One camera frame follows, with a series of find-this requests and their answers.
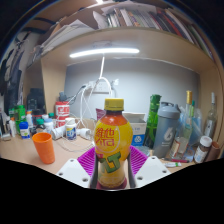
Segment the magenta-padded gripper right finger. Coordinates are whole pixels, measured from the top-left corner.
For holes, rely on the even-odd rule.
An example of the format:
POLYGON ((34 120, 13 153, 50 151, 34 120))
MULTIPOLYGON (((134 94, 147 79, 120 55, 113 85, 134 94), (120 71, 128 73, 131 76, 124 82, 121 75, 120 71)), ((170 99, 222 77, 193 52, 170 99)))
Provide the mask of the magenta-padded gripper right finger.
POLYGON ((147 156, 134 146, 128 157, 128 179, 131 188, 140 188, 170 175, 156 156, 147 156))

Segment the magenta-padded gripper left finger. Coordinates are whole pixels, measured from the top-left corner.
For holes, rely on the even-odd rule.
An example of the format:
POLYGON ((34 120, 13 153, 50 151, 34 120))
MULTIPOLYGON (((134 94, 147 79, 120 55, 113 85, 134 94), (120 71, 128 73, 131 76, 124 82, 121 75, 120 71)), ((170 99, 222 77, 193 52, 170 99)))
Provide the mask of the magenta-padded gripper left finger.
POLYGON ((77 159, 70 158, 56 175, 83 188, 95 189, 98 177, 97 165, 95 148, 91 148, 77 159))

